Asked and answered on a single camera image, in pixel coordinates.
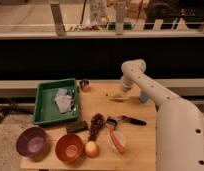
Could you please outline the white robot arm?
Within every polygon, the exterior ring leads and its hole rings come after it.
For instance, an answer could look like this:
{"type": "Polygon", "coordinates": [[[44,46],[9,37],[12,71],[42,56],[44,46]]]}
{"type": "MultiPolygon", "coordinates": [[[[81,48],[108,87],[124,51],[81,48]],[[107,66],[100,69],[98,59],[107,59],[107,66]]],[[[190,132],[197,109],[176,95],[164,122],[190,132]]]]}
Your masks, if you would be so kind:
{"type": "Polygon", "coordinates": [[[158,107],[156,171],[204,171],[204,115],[186,100],[145,74],[142,59],[121,65],[121,89],[134,84],[158,107]]]}

